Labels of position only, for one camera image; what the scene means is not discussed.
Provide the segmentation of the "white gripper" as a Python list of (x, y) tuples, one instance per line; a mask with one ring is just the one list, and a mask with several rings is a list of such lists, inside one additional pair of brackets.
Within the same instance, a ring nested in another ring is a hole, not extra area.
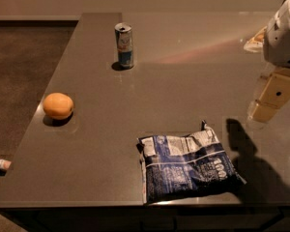
[(265, 70), (258, 78), (247, 117), (266, 124), (290, 100), (290, 0), (269, 21), (263, 52), (267, 62), (279, 67)]

